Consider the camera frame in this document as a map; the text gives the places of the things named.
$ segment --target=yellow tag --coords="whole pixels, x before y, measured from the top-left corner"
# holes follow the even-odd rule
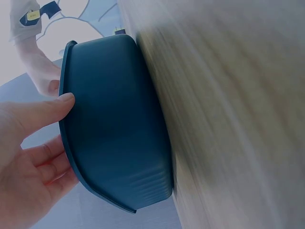
[[[28,21],[33,21],[33,20],[36,20],[38,18],[40,18],[39,10],[27,13]]]

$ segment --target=fingernail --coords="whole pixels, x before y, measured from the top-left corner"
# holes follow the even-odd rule
[[[74,97],[74,95],[72,93],[66,93],[66,94],[62,94],[61,96],[58,97],[59,100],[66,102],[70,99],[72,99]]]

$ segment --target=person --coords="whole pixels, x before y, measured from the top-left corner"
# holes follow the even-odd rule
[[[41,146],[20,146],[63,119],[74,102],[67,93],[47,102],[0,104],[0,228],[29,228],[78,183],[60,135]]]
[[[36,35],[42,28],[40,16],[40,5],[36,0],[10,0],[10,41],[14,42],[17,54],[39,93],[57,96],[61,69],[37,46]]]
[[[39,4],[10,0],[10,6],[11,40],[27,73],[41,94],[58,96],[61,69],[36,44],[40,18],[21,24],[29,12],[35,16]],[[31,227],[79,182],[60,135],[41,146],[20,146],[35,131],[63,119],[74,103],[74,95],[67,93],[53,101],[0,104],[0,228]]]

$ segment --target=dark teal plastic bowl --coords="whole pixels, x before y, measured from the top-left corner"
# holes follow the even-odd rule
[[[135,213],[173,190],[171,145],[142,53],[128,35],[67,44],[60,94],[75,106],[60,121],[63,144],[81,183]]]

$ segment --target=wooden surface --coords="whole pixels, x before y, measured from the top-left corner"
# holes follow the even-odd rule
[[[162,104],[183,228],[305,228],[305,3],[119,6]]]

